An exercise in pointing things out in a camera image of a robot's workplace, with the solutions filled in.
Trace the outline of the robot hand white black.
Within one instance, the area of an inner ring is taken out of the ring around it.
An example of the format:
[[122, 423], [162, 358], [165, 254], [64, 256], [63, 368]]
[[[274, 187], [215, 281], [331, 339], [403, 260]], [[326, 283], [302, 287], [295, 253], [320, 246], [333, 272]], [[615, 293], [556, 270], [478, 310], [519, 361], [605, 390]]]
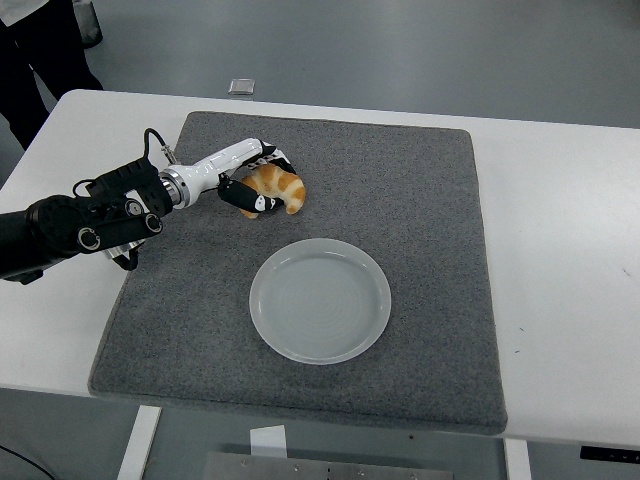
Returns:
[[193, 205], [209, 190], [250, 219], [279, 206], [289, 215], [296, 214], [306, 200], [306, 187], [284, 153], [256, 138], [240, 141], [192, 166], [175, 166], [173, 174], [182, 208]]

